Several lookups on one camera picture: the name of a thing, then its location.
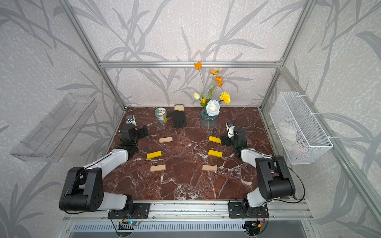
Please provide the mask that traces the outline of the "yellow block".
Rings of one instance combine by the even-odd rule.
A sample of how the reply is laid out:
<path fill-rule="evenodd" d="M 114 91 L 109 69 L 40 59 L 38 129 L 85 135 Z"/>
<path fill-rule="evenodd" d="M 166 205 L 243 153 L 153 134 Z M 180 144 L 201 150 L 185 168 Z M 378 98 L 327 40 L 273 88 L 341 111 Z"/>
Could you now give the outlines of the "yellow block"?
<path fill-rule="evenodd" d="M 222 144 L 221 139 L 217 137 L 210 136 L 208 140 L 218 144 Z"/>
<path fill-rule="evenodd" d="M 215 156 L 215 157 L 218 157 L 218 158 L 222 158 L 223 157 L 223 153 L 222 152 L 214 151 L 214 150 L 209 150 L 208 151 L 208 155 Z"/>
<path fill-rule="evenodd" d="M 153 159 L 153 158 L 157 158 L 157 157 L 160 157 L 162 156 L 162 152 L 161 151 L 156 151 L 156 152 L 153 152 L 153 153 L 149 153 L 146 155 L 147 159 Z"/>

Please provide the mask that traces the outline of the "wooden block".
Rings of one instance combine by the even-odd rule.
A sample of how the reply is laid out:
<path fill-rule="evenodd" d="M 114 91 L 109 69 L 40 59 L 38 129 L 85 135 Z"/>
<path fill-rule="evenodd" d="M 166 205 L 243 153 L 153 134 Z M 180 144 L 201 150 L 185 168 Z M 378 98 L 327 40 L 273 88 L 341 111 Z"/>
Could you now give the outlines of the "wooden block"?
<path fill-rule="evenodd" d="M 203 165 L 202 166 L 203 171 L 212 171 L 216 172 L 217 171 L 217 166 L 210 166 L 210 165 Z"/>
<path fill-rule="evenodd" d="M 172 141 L 173 141 L 172 137 L 164 137 L 164 138 L 160 138 L 159 139 L 160 143 L 169 143 L 169 142 L 172 142 Z"/>
<path fill-rule="evenodd" d="M 158 166 L 151 166 L 150 171 L 151 172 L 158 172 L 158 171 L 164 171 L 166 170 L 166 165 L 158 165 Z"/>

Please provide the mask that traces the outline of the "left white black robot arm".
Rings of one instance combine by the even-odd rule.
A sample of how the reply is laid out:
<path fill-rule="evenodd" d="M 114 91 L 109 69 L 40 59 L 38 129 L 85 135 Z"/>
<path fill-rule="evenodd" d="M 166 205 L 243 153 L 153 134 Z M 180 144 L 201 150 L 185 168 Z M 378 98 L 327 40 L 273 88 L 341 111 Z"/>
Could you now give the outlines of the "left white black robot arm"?
<path fill-rule="evenodd" d="M 123 210 L 133 214 L 135 208 L 132 196 L 105 192 L 103 179 L 131 159 L 139 151 L 138 141 L 146 136 L 146 125 L 138 128 L 135 124 L 126 124 L 121 130 L 120 148 L 89 165 L 71 168 L 63 186 L 59 209 L 67 214 L 98 210 Z"/>

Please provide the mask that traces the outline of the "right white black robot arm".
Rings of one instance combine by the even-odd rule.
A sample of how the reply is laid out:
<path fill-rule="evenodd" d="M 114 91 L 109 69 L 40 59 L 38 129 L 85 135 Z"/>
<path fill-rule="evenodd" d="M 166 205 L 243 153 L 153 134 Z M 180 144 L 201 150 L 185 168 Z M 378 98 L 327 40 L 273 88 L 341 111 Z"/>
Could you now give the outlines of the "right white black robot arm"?
<path fill-rule="evenodd" d="M 295 184 L 282 156 L 270 156 L 249 148 L 245 130 L 233 124 L 227 124 L 227 135 L 220 139 L 222 145 L 233 147 L 236 157 L 256 169 L 258 188 L 244 198 L 247 207 L 264 206 L 272 200 L 295 194 Z"/>

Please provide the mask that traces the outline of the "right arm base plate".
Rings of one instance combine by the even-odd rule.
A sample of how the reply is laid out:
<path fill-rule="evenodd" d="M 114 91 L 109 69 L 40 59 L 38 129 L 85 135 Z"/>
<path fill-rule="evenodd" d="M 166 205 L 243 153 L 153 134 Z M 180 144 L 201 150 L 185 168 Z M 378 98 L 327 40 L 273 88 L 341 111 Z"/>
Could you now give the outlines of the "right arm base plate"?
<path fill-rule="evenodd" d="M 269 218 L 267 206 L 251 207 L 248 203 L 242 202 L 229 202 L 228 203 L 229 218 L 239 219 L 239 218 L 258 218 L 267 219 Z"/>

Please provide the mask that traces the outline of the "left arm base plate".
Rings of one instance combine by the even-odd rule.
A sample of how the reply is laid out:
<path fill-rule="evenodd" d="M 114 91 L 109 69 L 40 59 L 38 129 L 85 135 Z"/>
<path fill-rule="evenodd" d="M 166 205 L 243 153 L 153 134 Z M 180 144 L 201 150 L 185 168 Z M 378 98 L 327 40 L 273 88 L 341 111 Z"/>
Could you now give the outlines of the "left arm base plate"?
<path fill-rule="evenodd" d="M 111 210 L 108 215 L 108 219 L 140 219 L 144 220 L 148 218 L 150 210 L 150 203 L 134 203 L 129 205 L 128 209 L 123 210 Z"/>

